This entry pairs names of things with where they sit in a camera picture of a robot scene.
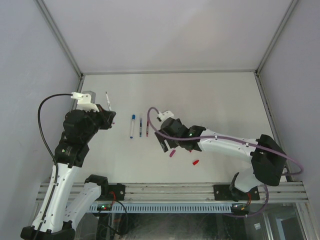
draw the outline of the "white wall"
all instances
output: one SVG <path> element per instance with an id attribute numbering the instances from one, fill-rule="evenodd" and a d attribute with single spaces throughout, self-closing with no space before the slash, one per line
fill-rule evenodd
<path id="1" fill-rule="evenodd" d="M 52 160 L 37 125 L 39 103 L 78 84 L 72 67 L 33 1 L 0 4 L 0 238 L 20 239 Z M 44 105 L 42 123 L 54 150 L 68 97 Z"/>
<path id="2" fill-rule="evenodd" d="M 320 1 L 302 0 L 261 73 L 280 138 L 305 167 L 307 195 L 320 223 Z"/>
<path id="3" fill-rule="evenodd" d="M 291 0 L 45 0 L 88 72 L 255 70 Z"/>

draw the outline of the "pen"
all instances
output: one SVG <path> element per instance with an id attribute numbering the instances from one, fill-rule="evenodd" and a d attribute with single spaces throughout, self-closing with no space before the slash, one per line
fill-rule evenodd
<path id="1" fill-rule="evenodd" d="M 149 135 L 149 121 L 146 121 L 146 136 Z"/>
<path id="2" fill-rule="evenodd" d="M 134 138 L 134 126 L 135 126 L 135 119 L 136 119 L 136 115 L 132 115 L 132 119 L 131 119 L 131 129 L 130 129 L 130 138 L 133 139 Z"/>
<path id="3" fill-rule="evenodd" d="M 139 131 L 140 138 L 142 137 L 142 117 L 140 117 L 140 131 Z"/>
<path id="4" fill-rule="evenodd" d="M 109 100 L 109 96 L 108 96 L 107 92 L 105 92 L 105 96 L 106 96 L 106 102 L 108 103 L 109 111 L 112 111 L 110 100 Z"/>

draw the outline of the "gray wall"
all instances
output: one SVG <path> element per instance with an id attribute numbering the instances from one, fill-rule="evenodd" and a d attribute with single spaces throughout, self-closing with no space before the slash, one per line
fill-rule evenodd
<path id="1" fill-rule="evenodd" d="M 301 0 L 261 73 L 287 153 L 320 223 L 320 1 Z"/>
<path id="2" fill-rule="evenodd" d="M 33 1 L 0 3 L 0 239 L 20 239 L 40 183 L 52 160 L 37 125 L 39 103 L 70 93 L 78 78 Z M 67 96 L 44 105 L 42 125 L 49 146 L 57 145 Z"/>

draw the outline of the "white pen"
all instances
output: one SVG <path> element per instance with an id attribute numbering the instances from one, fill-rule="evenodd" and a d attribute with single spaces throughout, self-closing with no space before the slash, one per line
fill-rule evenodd
<path id="1" fill-rule="evenodd" d="M 132 119 L 131 119 L 131 129 L 130 129 L 130 138 L 131 139 L 134 138 L 135 119 L 136 119 L 136 115 L 133 114 Z"/>
<path id="2" fill-rule="evenodd" d="M 107 92 L 105 92 L 105 96 L 106 96 L 106 102 L 108 103 L 109 111 L 112 111 L 110 100 L 109 100 L 109 96 L 108 96 Z"/>

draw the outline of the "blue marker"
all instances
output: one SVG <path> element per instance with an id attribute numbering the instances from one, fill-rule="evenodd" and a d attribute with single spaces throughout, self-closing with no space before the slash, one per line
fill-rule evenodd
<path id="1" fill-rule="evenodd" d="M 135 127 L 135 119 L 136 119 L 136 115 L 132 115 L 132 119 L 131 119 L 131 129 L 130 129 L 130 138 L 133 139 L 134 138 L 134 127 Z"/>
<path id="2" fill-rule="evenodd" d="M 142 137 L 142 117 L 140 117 L 140 131 L 139 131 L 140 138 Z"/>

